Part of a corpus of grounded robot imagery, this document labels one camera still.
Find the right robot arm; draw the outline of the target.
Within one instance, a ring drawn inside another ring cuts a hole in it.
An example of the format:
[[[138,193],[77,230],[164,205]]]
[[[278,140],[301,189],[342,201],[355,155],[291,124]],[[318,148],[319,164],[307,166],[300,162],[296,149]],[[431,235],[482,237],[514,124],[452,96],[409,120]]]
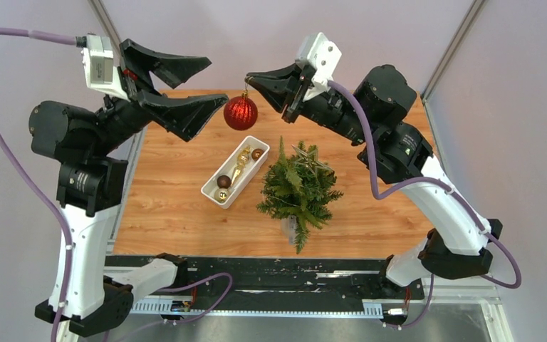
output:
[[[416,92],[396,67],[385,64],[368,72],[353,92],[332,88],[312,99],[312,66],[292,64],[274,71],[247,73],[257,90],[287,123],[303,116],[349,139],[353,145],[374,145],[358,159],[374,167],[374,180],[403,192],[432,223],[427,236],[411,250],[389,256],[378,278],[387,297],[396,297],[414,280],[485,276],[493,260],[488,243],[502,229],[497,219],[476,213],[453,186],[431,144],[405,117]]]

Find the small green christmas tree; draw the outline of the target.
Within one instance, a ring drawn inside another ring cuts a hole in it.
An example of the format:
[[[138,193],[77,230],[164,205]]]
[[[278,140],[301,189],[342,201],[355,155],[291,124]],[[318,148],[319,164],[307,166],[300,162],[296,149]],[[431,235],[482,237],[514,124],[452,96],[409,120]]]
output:
[[[307,145],[302,140],[295,146],[303,150],[318,148],[317,145]],[[331,174],[319,172],[318,176],[315,176],[305,167],[295,165],[295,159],[294,149],[292,154],[288,154],[285,141],[280,138],[278,157],[268,166],[263,177],[262,199],[256,205],[256,209],[281,222],[294,220],[291,243],[294,245],[295,253],[300,254],[311,235],[312,228],[322,230],[332,220],[333,213],[328,205],[342,198],[344,193],[335,188],[335,171]]]

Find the red glitter ball ornament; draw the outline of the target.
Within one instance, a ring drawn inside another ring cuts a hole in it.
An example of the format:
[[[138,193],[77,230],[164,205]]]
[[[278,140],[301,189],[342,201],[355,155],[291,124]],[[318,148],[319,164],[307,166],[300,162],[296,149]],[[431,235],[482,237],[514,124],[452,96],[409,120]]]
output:
[[[247,91],[229,100],[224,106],[224,121],[233,130],[252,128],[258,118],[258,108]]]

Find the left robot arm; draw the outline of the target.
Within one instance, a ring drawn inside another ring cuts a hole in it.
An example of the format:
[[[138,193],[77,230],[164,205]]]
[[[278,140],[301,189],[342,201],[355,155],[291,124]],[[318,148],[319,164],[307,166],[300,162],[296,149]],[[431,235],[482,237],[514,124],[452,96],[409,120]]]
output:
[[[51,296],[38,304],[37,318],[68,323],[84,338],[117,328],[139,300],[166,289],[183,294],[189,286],[187,261],[168,253],[123,276],[105,275],[110,228],[123,203],[128,163],[110,156],[148,124],[189,141],[227,101],[224,94],[168,98],[152,78],[171,88],[207,68],[202,56],[160,53],[127,39],[115,59],[109,38],[74,38],[81,49],[88,88],[104,94],[91,111],[45,100],[31,112],[31,149],[59,163],[56,199],[65,222]]]

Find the silver star ornament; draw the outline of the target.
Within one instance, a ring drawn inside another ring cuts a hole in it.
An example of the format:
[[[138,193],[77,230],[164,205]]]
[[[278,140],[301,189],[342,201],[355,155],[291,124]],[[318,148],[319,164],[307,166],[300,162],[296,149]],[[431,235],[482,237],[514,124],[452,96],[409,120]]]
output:
[[[294,160],[295,165],[305,167],[315,176],[318,176],[319,172],[323,172],[324,174],[333,173],[333,169],[331,167],[318,159],[317,147],[314,150],[303,150],[299,146],[293,145],[292,148],[296,153],[296,159]]]

